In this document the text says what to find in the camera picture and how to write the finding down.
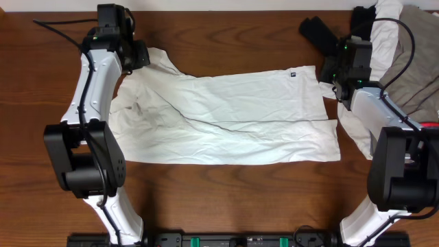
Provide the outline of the white t-shirt with black logo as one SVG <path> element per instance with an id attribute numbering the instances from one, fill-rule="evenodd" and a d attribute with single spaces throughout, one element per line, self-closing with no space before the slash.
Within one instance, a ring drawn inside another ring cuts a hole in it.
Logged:
<path id="1" fill-rule="evenodd" d="M 109 126 L 141 163 L 267 165 L 340 159 L 313 66 L 215 77 L 178 70 L 167 53 L 121 83 Z"/>

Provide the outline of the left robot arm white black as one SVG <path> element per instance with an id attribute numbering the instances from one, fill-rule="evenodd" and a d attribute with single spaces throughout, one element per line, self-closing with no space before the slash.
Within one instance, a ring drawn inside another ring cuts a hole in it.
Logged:
<path id="1" fill-rule="evenodd" d="M 136 21 L 128 8 L 99 4 L 97 26 L 74 42 L 81 53 L 75 94 L 60 123 L 44 131 L 58 184 L 87 203 L 106 233 L 74 233 L 68 246 L 146 246 L 143 220 L 123 185 L 126 160 L 110 130 L 110 103 L 120 77 L 150 64 L 147 47 L 133 38 Z"/>

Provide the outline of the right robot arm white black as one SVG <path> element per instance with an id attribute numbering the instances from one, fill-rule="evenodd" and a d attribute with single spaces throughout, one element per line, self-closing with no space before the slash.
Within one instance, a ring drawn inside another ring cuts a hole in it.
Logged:
<path id="1" fill-rule="evenodd" d="M 399 244 L 382 234 L 398 220 L 423 220 L 438 212 L 438 129 L 411 120 L 370 80 L 372 44 L 341 41 L 331 76 L 335 96 L 376 142 L 367 179 L 368 195 L 340 222 L 334 246 Z"/>

